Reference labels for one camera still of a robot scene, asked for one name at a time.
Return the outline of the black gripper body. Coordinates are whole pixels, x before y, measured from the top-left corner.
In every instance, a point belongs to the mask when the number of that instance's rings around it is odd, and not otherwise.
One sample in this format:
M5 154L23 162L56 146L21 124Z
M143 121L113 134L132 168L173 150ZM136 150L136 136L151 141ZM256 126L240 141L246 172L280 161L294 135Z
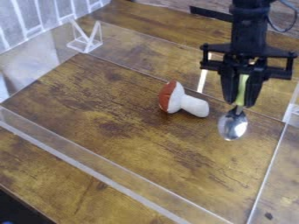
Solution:
M267 44L268 6L231 6L231 39L203 44L200 68L220 75L260 72L268 78L290 80L296 54Z

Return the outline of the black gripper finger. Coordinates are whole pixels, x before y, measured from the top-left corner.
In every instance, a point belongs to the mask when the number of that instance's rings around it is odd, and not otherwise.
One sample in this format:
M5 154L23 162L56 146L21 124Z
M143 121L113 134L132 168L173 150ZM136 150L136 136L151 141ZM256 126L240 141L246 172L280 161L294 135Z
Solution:
M228 104L232 104L236 100L239 91L239 76L234 66L222 64L219 74L223 98Z
M258 66L250 73L246 83L246 97L244 97L244 105L247 107L255 106L258 96L263 87L266 74L267 74L266 69Z

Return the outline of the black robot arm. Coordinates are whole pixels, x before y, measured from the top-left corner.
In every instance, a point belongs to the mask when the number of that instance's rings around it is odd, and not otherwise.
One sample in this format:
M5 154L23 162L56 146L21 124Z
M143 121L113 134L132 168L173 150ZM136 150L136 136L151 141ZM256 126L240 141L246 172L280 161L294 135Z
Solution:
M268 12L276 0L232 0L231 40L226 44L203 44L200 68L219 73L224 101L251 108L258 100L263 83L270 78L290 80L298 54L267 44L267 26L274 26ZM298 9L279 0L294 10Z

